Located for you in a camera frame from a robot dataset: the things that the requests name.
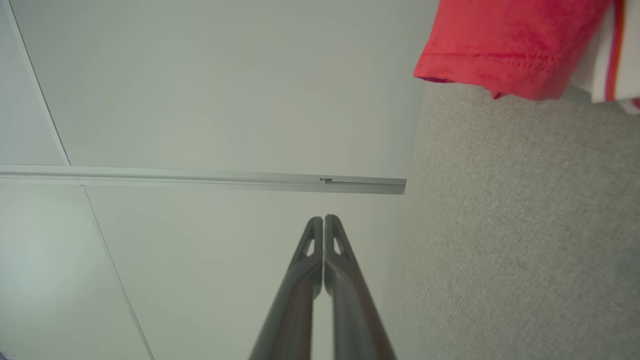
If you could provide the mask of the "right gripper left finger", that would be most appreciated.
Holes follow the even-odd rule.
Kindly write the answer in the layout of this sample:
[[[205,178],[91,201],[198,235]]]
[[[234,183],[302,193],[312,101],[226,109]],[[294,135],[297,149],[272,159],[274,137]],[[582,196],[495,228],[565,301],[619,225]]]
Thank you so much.
[[[309,360],[313,303],[322,291],[323,219],[306,224],[250,353],[250,360]]]

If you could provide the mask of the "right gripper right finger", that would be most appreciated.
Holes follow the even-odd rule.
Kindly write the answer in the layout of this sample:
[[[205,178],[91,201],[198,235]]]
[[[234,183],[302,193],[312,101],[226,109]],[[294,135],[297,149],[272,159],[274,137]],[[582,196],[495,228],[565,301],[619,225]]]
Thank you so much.
[[[341,219],[328,214],[324,226],[324,287],[333,301],[336,360],[395,360]]]

